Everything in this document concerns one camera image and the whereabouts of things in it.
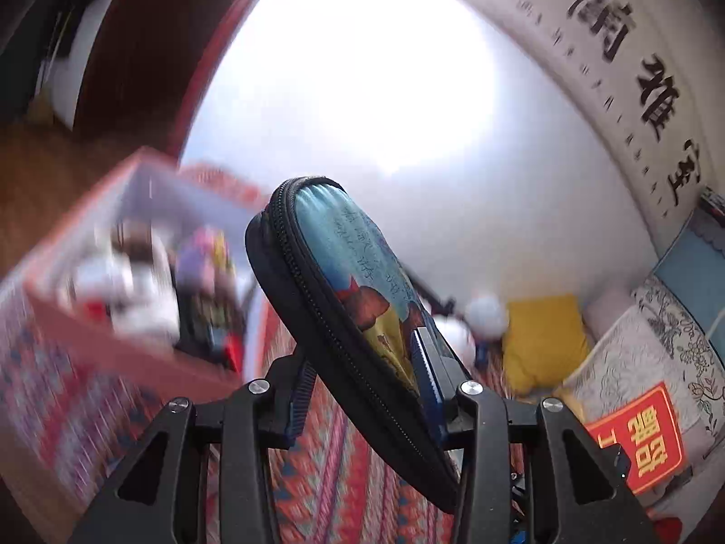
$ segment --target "red card with yellow text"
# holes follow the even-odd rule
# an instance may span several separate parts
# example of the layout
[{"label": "red card with yellow text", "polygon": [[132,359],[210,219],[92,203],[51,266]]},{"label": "red card with yellow text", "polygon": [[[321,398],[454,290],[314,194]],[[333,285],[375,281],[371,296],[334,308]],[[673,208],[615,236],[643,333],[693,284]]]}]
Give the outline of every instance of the red card with yellow text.
[{"label": "red card with yellow text", "polygon": [[645,392],[586,429],[599,446],[621,444],[632,461],[627,485],[637,495],[684,464],[682,436],[665,383]]}]

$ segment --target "yellow pillow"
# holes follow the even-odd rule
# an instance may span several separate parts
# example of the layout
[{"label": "yellow pillow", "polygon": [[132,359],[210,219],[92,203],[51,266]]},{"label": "yellow pillow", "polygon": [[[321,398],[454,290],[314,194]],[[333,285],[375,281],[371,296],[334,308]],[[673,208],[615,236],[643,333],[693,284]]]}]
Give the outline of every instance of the yellow pillow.
[{"label": "yellow pillow", "polygon": [[508,312],[503,366],[516,394],[556,387],[589,353],[574,295],[510,302]]}]

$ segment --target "storage box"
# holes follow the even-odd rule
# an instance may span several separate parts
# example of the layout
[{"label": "storage box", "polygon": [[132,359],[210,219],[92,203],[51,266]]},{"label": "storage box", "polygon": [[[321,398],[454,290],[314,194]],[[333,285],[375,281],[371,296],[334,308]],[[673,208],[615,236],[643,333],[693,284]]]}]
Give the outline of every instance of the storage box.
[{"label": "storage box", "polygon": [[93,243],[95,230],[110,230],[125,219],[162,223],[176,238],[213,226],[224,231],[237,269],[249,268],[244,233],[256,211],[254,205],[225,199],[180,177],[174,161],[142,148],[104,177],[41,242],[24,281],[39,329],[74,359],[149,387],[163,399],[184,395],[203,403],[228,396],[258,372],[261,347],[256,343],[265,336],[260,325],[267,319],[264,299],[252,301],[260,319],[247,325],[244,370],[236,374],[160,341],[115,336],[110,327],[61,306],[57,288]]}]

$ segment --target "metal screw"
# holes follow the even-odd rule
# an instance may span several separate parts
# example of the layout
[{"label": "metal screw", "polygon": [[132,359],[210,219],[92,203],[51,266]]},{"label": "metal screw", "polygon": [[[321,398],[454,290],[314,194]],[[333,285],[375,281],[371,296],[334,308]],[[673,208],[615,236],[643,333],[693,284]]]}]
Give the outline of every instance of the metal screw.
[{"label": "metal screw", "polygon": [[481,394],[483,392],[483,387],[481,387],[481,385],[475,380],[467,380],[460,385],[460,389],[465,392],[465,394]]},{"label": "metal screw", "polygon": [[254,394],[262,394],[263,392],[267,392],[270,389],[270,384],[264,380],[253,380],[249,383],[249,392]]},{"label": "metal screw", "polygon": [[172,413],[181,413],[189,406],[189,399],[186,397],[177,397],[169,401],[169,409]]},{"label": "metal screw", "polygon": [[562,409],[564,409],[564,403],[553,397],[544,399],[542,405],[544,405],[544,409],[551,411],[552,413],[559,413]]}]

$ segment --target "zipper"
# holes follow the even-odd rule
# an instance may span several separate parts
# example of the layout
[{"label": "zipper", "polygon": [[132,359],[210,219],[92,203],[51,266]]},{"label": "zipper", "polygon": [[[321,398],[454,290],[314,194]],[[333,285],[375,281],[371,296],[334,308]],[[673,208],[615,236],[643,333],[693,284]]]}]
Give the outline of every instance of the zipper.
[{"label": "zipper", "polygon": [[385,412],[388,419],[392,421],[395,424],[395,427],[398,428],[398,432],[400,432],[401,435],[405,438],[405,440],[408,442],[408,444],[411,446],[413,450],[415,450],[416,454],[420,456],[421,458],[425,459],[423,456],[423,453],[418,450],[418,446],[412,441],[412,439],[408,436],[408,434],[405,432],[403,428],[400,427],[400,424],[396,420],[396,418],[393,416],[392,413],[390,413],[390,410],[388,409],[387,405],[381,399],[378,395],[378,393],[375,392],[375,390],[370,386],[370,384],[367,382],[367,378],[365,378],[365,375],[360,372],[357,365],[355,364],[354,360],[350,357],[350,354],[347,352],[347,350],[342,345],[342,342],[337,338],[335,333],[333,333],[332,329],[330,329],[329,324],[325,320],[325,317],[323,316],[322,312],[320,311],[320,307],[317,305],[317,303],[314,301],[312,294],[309,291],[309,288],[307,288],[307,283],[305,283],[305,279],[302,276],[302,271],[300,270],[300,267],[297,265],[296,259],[295,259],[295,252],[292,250],[291,244],[289,243],[289,236],[287,231],[285,230],[285,223],[284,223],[284,210],[285,208],[290,209],[291,208],[291,200],[289,201],[290,206],[287,207],[285,205],[285,191],[286,189],[290,188],[291,186],[294,186],[296,190],[294,192],[297,192],[299,189],[303,188],[304,186],[308,185],[311,180],[319,179],[317,177],[292,177],[289,180],[285,180],[283,183],[279,185],[279,187],[274,191],[272,194],[272,198],[270,199],[270,206],[272,207],[272,226],[275,231],[275,237],[277,238],[277,241],[279,243],[280,249],[282,250],[282,255],[284,256],[284,261],[287,264],[287,267],[292,274],[292,277],[295,279],[295,283],[297,285],[297,288],[302,291],[302,294],[304,295],[307,305],[311,306],[314,312],[314,318],[316,319],[318,325],[323,327],[325,331],[327,332],[327,335],[329,339],[332,341],[332,343],[335,345],[337,351],[342,354],[343,358],[347,361],[349,365],[349,369],[352,369],[355,373],[355,376],[362,382],[362,385],[367,388],[367,393],[371,395],[371,397],[375,400],[378,405],[380,405],[381,409]]}]

